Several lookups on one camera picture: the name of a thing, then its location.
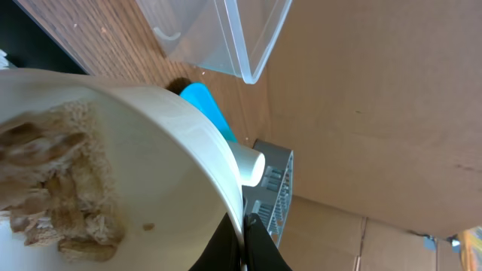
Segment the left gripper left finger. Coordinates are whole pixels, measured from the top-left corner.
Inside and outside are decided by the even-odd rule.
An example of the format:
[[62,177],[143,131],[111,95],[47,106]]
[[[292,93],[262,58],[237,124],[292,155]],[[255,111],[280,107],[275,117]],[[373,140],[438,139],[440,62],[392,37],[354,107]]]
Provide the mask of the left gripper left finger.
[[226,214],[209,240],[203,253],[189,271],[240,271],[238,239]]

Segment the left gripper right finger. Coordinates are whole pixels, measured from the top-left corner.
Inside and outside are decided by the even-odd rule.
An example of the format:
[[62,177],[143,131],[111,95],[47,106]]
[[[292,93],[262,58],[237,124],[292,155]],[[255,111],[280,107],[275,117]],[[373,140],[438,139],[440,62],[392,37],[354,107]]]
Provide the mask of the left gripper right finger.
[[291,271],[258,214],[244,217],[244,243],[249,271]]

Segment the white bowl with food scraps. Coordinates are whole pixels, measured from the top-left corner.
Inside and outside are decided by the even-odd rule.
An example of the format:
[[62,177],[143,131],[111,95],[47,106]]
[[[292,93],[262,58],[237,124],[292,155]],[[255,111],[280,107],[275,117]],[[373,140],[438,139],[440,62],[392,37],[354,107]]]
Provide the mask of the white bowl with food scraps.
[[1,268],[189,270],[228,214],[244,249],[234,155],[159,87],[1,73]]

